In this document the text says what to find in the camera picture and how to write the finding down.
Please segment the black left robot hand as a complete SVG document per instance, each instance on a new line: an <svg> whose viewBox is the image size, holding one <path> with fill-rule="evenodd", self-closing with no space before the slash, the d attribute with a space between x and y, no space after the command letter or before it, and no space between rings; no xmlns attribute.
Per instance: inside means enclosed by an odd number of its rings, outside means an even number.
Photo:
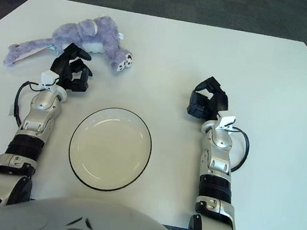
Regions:
<svg viewBox="0 0 307 230"><path fill-rule="evenodd" d="M63 53L54 60L51 71L58 74L56 84L72 92L87 91L88 79L93 75L83 60L91 61L91 56L83 49L71 43Z"/></svg>

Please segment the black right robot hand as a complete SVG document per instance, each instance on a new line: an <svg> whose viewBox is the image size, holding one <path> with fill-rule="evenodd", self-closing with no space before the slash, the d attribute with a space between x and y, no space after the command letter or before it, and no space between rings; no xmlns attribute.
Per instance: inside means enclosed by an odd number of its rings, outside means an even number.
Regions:
<svg viewBox="0 0 307 230"><path fill-rule="evenodd" d="M228 110L228 96L211 76L198 84L189 98L187 113L202 120L217 120L218 112Z"/></svg>

